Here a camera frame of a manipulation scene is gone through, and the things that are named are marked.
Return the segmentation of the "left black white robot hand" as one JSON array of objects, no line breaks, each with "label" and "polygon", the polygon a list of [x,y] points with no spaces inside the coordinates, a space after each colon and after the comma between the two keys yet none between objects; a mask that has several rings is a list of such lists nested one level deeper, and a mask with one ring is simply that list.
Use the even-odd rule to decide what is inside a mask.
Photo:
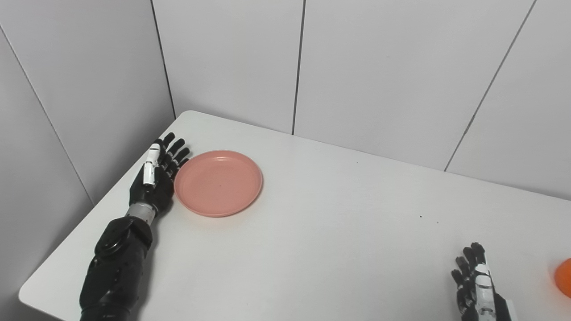
[{"label": "left black white robot hand", "polygon": [[155,215],[168,209],[173,201],[174,180],[190,156],[190,149],[185,144],[185,140],[177,138],[173,132],[151,144],[130,187],[130,206],[149,205]]}]

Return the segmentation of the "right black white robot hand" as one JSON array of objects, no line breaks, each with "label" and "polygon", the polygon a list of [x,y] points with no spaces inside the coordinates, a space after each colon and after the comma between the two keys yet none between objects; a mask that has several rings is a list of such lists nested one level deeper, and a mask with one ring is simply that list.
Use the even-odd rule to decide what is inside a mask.
[{"label": "right black white robot hand", "polygon": [[462,321],[515,321],[511,301],[496,291],[485,249],[478,242],[463,248],[451,270],[455,282],[455,301]]}]

